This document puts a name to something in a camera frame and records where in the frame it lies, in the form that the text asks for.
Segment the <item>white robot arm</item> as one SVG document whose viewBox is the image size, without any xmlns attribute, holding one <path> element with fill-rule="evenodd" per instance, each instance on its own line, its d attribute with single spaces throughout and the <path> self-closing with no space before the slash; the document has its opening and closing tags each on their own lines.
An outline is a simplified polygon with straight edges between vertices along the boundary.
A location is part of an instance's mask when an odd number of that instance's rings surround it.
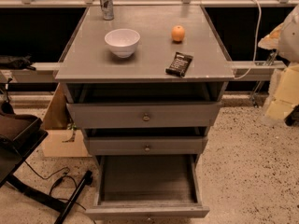
<svg viewBox="0 0 299 224">
<path fill-rule="evenodd" d="M 274 49 L 287 62 L 282 71 L 272 75 L 277 78 L 277 83 L 270 83 L 272 91 L 264 115 L 291 126 L 299 106 L 299 5 L 287 15 L 283 23 L 259 41 L 258 47 Z"/>
</svg>

